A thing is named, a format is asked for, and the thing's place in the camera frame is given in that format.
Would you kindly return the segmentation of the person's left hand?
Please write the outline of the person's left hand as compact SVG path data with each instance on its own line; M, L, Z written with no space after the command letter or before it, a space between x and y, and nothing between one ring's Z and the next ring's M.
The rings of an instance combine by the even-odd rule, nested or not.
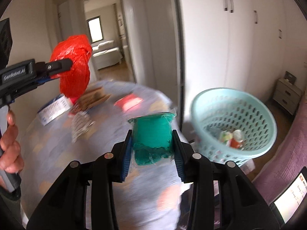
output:
M8 127L1 137L1 149L4 151L1 156L1 170L8 173L20 173L24 168L24 161L21 156L21 146L17 141L18 127L16 117L12 110L7 113Z

